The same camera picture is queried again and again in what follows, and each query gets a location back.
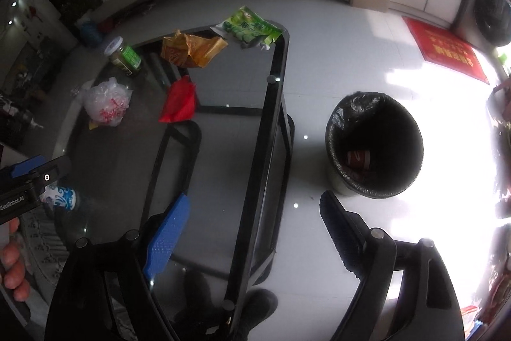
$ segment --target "red paper cup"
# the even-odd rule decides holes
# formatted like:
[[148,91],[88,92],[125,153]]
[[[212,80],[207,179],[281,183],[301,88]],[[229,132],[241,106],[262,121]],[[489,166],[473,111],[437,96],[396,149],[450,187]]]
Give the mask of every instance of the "red paper cup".
[[348,151],[347,165],[354,170],[369,169],[371,163],[371,155],[369,151]]

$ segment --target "gray tile floor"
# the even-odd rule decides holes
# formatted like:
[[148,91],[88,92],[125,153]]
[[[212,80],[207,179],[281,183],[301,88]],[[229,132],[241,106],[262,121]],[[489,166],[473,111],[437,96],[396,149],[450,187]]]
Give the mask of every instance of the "gray tile floor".
[[[345,198],[344,206],[396,239],[432,238],[460,306],[477,304],[480,299],[474,294],[496,221],[496,167],[485,104],[498,79],[486,58],[479,55],[491,85],[424,62],[399,15],[334,0],[172,0],[125,22],[111,36],[121,34],[136,44],[177,28],[218,23],[244,4],[290,33],[284,92],[296,125],[277,255],[262,284],[277,294],[279,307],[251,332],[250,340],[328,340],[355,293],[358,281],[344,269],[318,202],[329,188],[325,125],[340,99],[357,90],[384,92],[403,104],[421,129],[425,157],[420,175],[406,192],[383,201]],[[50,95],[60,116],[43,110],[40,123],[52,126],[52,118],[59,123],[65,119],[71,102],[65,93],[68,84],[92,78],[101,60],[83,48],[73,52],[63,73],[69,78]],[[49,155],[56,141],[52,134],[56,135],[48,132],[45,145]],[[26,152],[34,149],[27,145]],[[399,281],[396,275],[389,302],[399,293]]]

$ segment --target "glass table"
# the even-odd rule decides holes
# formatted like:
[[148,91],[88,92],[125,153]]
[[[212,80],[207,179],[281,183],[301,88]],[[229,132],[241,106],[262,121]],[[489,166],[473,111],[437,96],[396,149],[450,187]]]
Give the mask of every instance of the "glass table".
[[[209,28],[186,33],[215,36]],[[269,51],[232,42],[204,69],[170,65],[159,56],[161,39],[147,41],[135,46],[143,62],[137,76],[108,64],[95,80],[116,77],[133,90],[121,124],[90,130],[82,111],[73,129],[66,151],[72,172],[62,184],[76,190],[78,202],[55,211],[68,249],[82,237],[100,244],[143,230],[181,193],[188,196],[190,217],[152,288],[172,323],[183,321],[194,275],[208,284],[209,310],[184,322],[207,320],[203,325],[223,325],[232,335],[247,290],[270,273],[294,135],[282,92],[288,40],[284,31]],[[162,124],[167,89],[184,75],[196,84],[196,114]]]

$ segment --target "orange snack wrapper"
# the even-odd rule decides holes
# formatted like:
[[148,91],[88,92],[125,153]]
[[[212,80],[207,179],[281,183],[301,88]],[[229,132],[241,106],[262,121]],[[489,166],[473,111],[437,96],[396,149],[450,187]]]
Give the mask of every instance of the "orange snack wrapper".
[[177,67],[204,68],[227,42],[220,36],[211,39],[182,34],[179,29],[174,36],[165,36],[162,42],[162,58]]

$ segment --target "white lid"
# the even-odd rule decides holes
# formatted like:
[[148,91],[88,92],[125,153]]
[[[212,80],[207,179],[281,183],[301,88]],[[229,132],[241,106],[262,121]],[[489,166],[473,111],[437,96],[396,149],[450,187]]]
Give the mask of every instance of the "white lid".
[[111,56],[123,43],[122,36],[116,36],[110,44],[105,48],[104,54],[108,57]]

